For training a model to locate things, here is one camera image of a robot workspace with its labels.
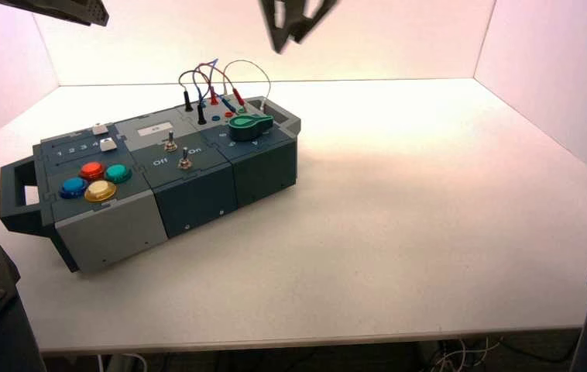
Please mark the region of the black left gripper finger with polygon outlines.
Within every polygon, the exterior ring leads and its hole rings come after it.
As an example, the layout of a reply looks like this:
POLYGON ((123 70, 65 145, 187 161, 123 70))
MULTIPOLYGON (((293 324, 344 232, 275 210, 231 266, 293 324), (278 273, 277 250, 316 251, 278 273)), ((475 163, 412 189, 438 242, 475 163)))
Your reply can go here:
POLYGON ((86 21, 87 0, 0 0, 0 4, 81 25, 93 25, 86 21))
POLYGON ((86 21, 98 26, 107 26, 109 14, 102 0, 87 0, 86 21))

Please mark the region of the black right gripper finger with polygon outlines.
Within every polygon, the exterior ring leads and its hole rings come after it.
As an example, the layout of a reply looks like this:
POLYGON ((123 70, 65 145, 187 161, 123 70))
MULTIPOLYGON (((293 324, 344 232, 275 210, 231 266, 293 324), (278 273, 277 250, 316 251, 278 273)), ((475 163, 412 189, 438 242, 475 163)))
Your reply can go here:
POLYGON ((295 23, 297 16, 296 1, 282 1, 283 3, 283 25, 276 24, 276 1, 262 0, 260 2, 263 16, 266 22, 266 29, 268 31, 273 50, 276 53, 282 53, 288 39, 294 34, 295 23))
POLYGON ((323 21, 337 4, 337 0, 321 1, 312 15, 306 15, 305 0, 285 1, 285 30, 296 43, 302 43, 307 34, 323 21))

